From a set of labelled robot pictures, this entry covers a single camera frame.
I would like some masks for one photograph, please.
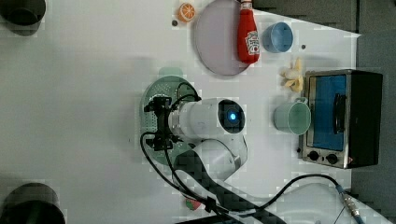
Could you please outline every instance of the orange slice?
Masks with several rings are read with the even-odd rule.
[[[195,16],[195,8],[190,3],[181,4],[178,9],[178,19],[184,22],[189,22]]]

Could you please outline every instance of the blue led light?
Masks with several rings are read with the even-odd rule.
[[[231,115],[230,115],[230,120],[235,120],[236,119],[236,115],[235,115],[235,113],[232,113]]]

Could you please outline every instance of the mug handle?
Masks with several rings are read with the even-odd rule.
[[[308,103],[308,99],[306,99],[306,97],[299,97],[299,98],[296,99],[296,103],[307,104]]]

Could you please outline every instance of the black cable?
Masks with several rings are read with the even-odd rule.
[[[195,90],[195,88],[189,82],[182,82],[182,83],[178,84],[178,86],[177,86],[177,97],[179,97],[180,87],[182,85],[186,85],[186,86],[190,87],[194,91],[195,96],[199,97],[198,92]]]
[[[186,190],[190,195],[194,195],[194,198],[199,197],[198,195],[196,195],[194,192],[192,192],[183,182],[181,182],[180,178],[178,177],[178,175],[176,174],[175,169],[173,168],[172,162],[169,158],[169,154],[168,154],[168,150],[165,150],[165,158],[166,161],[168,162],[168,166],[171,169],[172,175],[175,177],[175,179],[177,180],[177,182],[179,183],[179,185]]]
[[[338,214],[337,219],[334,221],[334,224],[338,221],[338,218],[340,218],[341,214],[343,214],[344,209],[346,209],[345,207],[343,207],[343,210],[341,210],[340,214]]]
[[[160,171],[160,170],[157,168],[157,166],[154,164],[154,162],[153,162],[152,159],[149,157],[149,154],[147,153],[147,151],[146,151],[146,149],[145,149],[143,140],[144,140],[145,136],[148,135],[148,134],[155,134],[155,133],[151,133],[151,132],[142,133],[142,135],[140,135],[140,146],[142,147],[142,151],[143,151],[143,153],[145,154],[145,157],[146,157],[146,159],[148,160],[148,162],[150,163],[150,165],[152,166],[152,168],[154,168],[154,170],[157,172],[157,174],[158,174],[168,185],[170,185],[170,186],[173,187],[174,189],[177,189],[177,190],[180,191],[182,194],[185,194],[185,195],[189,196],[190,198],[194,199],[195,201],[197,201],[197,202],[199,202],[199,203],[203,203],[204,205],[206,205],[206,199],[203,199],[203,198],[197,196],[196,194],[190,194],[190,193],[187,192],[186,190],[180,188],[179,186],[177,186],[177,185],[175,185],[174,183],[172,183],[171,181],[169,181],[169,179],[166,178],[166,177],[161,173],[161,171]],[[227,210],[225,210],[225,209],[223,209],[223,208],[221,208],[221,207],[218,207],[218,206],[216,207],[216,209],[213,209],[213,211],[222,212],[222,213],[225,213],[225,214],[228,212]]]
[[[179,186],[176,186],[174,183],[172,183],[171,181],[168,180],[168,178],[166,178],[161,171],[157,168],[157,166],[154,164],[154,162],[151,160],[151,158],[149,157],[149,154],[147,153],[145,146],[144,146],[144,138],[146,135],[148,134],[155,134],[155,133],[151,133],[151,132],[146,132],[143,133],[142,135],[140,135],[140,146],[142,147],[142,151],[145,154],[146,159],[148,160],[148,162],[151,164],[152,168],[154,168],[154,170],[157,172],[157,174],[170,186],[172,186],[174,189],[177,189],[178,191],[180,191],[183,194],[189,195],[190,197],[194,198],[194,196],[190,195],[186,190],[181,189]]]
[[[195,99],[196,101],[199,101],[199,100],[200,100],[200,98],[198,99],[195,95],[192,95],[192,94],[184,95],[184,96],[178,98],[178,99],[172,104],[171,110],[172,110],[172,111],[176,110],[178,103],[180,103],[182,100],[184,100],[184,99],[187,98],[187,97],[194,97],[194,99]]]
[[[221,222],[222,222],[223,224],[227,224],[227,223],[225,223],[223,214],[219,213],[217,210],[213,210],[213,212],[216,213],[216,216],[218,216],[219,218],[221,218]]]
[[[294,179],[292,179],[285,187],[283,187],[283,189],[273,199],[271,199],[265,205],[262,205],[262,206],[258,207],[257,210],[261,211],[261,210],[265,209],[266,207],[268,207],[269,205],[274,203],[285,192],[285,190],[288,189],[294,182],[296,182],[296,181],[298,181],[300,179],[303,179],[303,178],[308,178],[308,177],[322,177],[322,178],[326,178],[326,179],[329,179],[330,181],[332,181],[335,186],[339,186],[337,181],[335,179],[331,178],[328,175],[300,175],[300,176],[297,176]]]

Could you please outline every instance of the teal mug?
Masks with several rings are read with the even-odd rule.
[[[274,122],[278,130],[285,133],[304,134],[311,124],[311,111],[305,97],[286,103],[275,111]]]

